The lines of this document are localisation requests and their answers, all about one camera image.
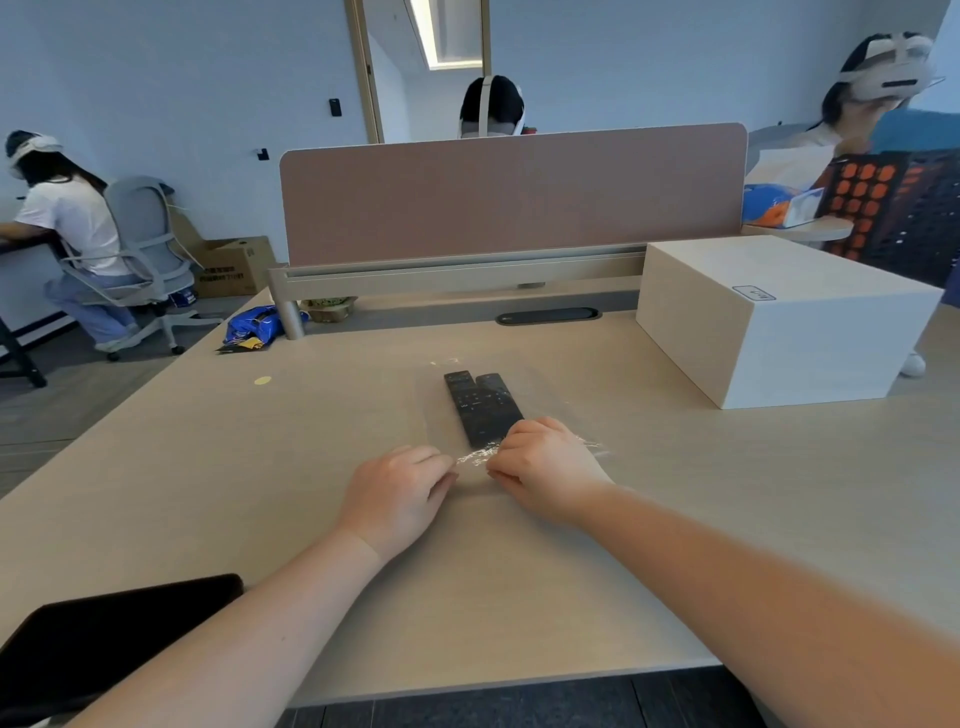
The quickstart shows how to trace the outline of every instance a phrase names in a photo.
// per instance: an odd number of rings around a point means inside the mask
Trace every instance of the black tablet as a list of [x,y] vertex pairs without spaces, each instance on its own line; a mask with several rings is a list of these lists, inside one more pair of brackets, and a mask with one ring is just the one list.
[[40,607],[0,648],[0,727],[85,708],[242,593],[224,574]]

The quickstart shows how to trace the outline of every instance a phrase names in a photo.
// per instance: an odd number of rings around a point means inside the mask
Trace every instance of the clear plastic film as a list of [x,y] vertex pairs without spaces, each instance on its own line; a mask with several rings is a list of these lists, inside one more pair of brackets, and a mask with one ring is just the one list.
[[594,456],[609,455],[589,423],[519,352],[434,358],[414,378],[427,442],[456,458],[463,474],[482,469],[518,419],[552,417]]

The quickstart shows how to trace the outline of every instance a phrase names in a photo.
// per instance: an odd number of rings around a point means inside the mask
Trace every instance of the ceiling light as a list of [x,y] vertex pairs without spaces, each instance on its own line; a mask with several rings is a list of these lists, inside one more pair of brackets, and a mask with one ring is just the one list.
[[437,57],[437,39],[434,35],[433,12],[430,9],[430,0],[406,0],[407,12],[417,30],[420,40],[420,51],[431,71],[441,71],[451,68],[483,68],[483,59],[466,59],[465,61],[441,61]]

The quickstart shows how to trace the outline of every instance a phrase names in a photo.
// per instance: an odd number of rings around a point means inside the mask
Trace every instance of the desk privacy panel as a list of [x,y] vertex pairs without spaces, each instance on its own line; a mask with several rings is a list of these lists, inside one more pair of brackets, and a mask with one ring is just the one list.
[[737,235],[746,147],[709,124],[287,152],[290,264]]

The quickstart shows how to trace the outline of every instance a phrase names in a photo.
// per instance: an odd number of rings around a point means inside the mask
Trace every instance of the vr headset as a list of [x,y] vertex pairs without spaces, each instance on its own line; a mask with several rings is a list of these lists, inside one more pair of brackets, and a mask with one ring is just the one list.
[[904,33],[872,40],[866,59],[856,70],[841,73],[838,81],[850,84],[856,101],[913,98],[934,83],[932,47],[930,38]]
[[[480,90],[480,109],[477,113],[479,130],[476,132],[464,131],[464,120],[460,120],[459,137],[461,139],[470,139],[478,136],[520,136],[523,133],[523,122],[527,118],[527,105],[523,105],[523,113],[520,120],[516,122],[514,130],[510,133],[490,129],[490,88],[493,83],[493,76],[484,76],[483,86]],[[523,98],[523,92],[519,86],[516,86],[516,92]]]
[[20,168],[16,164],[29,155],[31,152],[62,152],[63,145],[60,144],[54,137],[47,136],[46,134],[38,134],[37,136],[31,136],[23,144],[16,148],[16,151],[13,152],[13,155],[10,157],[10,173],[12,176],[16,177],[18,180],[23,179],[23,172],[20,171]]

